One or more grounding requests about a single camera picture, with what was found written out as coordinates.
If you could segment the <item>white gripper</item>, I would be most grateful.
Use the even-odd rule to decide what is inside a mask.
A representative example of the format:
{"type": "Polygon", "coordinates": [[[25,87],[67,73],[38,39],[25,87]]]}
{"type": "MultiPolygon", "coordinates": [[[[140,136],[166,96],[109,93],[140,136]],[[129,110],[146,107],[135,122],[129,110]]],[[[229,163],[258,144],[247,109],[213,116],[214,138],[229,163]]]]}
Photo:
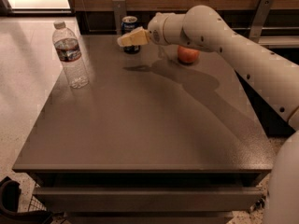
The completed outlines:
{"type": "Polygon", "coordinates": [[[150,20],[148,30],[137,27],[130,33],[126,33],[117,39],[120,47],[143,46],[150,40],[157,44],[167,46],[171,44],[172,22],[174,13],[160,13],[150,20]]]}

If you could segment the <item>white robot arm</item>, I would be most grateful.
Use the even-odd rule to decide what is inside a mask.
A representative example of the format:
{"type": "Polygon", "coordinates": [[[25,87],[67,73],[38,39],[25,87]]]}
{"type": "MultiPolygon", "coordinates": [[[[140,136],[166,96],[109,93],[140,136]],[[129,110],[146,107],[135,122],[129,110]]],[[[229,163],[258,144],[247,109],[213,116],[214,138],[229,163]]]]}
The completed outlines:
{"type": "Polygon", "coordinates": [[[299,66],[234,32],[203,5],[184,14],[158,12],[146,29],[118,38],[122,47],[149,42],[218,53],[294,129],[271,171],[263,224],[299,224],[299,66]]]}

